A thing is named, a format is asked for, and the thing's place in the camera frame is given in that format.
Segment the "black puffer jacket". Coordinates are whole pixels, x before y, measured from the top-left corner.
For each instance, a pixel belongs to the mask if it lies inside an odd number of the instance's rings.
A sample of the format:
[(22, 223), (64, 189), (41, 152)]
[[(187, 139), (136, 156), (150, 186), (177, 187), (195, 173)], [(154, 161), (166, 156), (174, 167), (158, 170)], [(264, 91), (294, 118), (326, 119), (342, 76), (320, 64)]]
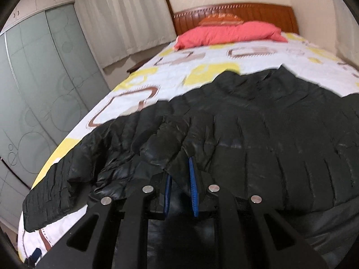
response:
[(169, 211), (149, 220), (147, 268), (220, 268), (213, 220), (193, 215), (191, 157), (235, 197), (261, 196), (327, 268), (358, 267), (358, 105), (285, 67), (226, 71), (101, 124), (27, 195), (24, 229), (125, 199), (165, 172)]

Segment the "coral red pillow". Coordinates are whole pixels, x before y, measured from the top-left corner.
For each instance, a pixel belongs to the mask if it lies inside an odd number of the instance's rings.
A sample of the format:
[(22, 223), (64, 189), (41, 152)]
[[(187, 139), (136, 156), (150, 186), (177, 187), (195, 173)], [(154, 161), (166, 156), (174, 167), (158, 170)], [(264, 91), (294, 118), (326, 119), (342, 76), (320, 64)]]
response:
[(260, 21), (249, 21), (236, 26), (198, 26), (178, 36), (175, 50), (216, 44), (270, 40), (287, 43), (280, 28)]

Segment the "brown wooden headboard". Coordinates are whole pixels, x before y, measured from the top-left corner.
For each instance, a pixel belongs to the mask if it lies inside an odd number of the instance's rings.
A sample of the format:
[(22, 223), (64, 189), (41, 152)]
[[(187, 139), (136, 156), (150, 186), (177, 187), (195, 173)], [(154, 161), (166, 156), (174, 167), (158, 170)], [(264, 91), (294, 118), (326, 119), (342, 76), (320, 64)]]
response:
[(291, 6), (266, 3), (235, 2), (201, 6), (183, 10), (173, 15), (173, 24), (177, 35), (198, 26), (199, 22), (211, 14), (226, 13), (236, 15), (245, 22), (269, 22), (281, 28), (283, 32), (299, 34), (295, 13)]

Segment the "beige window curtain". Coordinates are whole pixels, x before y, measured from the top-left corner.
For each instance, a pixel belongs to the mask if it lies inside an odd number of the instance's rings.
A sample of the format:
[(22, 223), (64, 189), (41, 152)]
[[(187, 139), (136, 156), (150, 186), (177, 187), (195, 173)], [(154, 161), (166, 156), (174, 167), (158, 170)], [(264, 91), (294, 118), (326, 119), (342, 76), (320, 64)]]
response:
[(176, 38), (166, 0), (74, 0), (85, 38), (101, 68)]

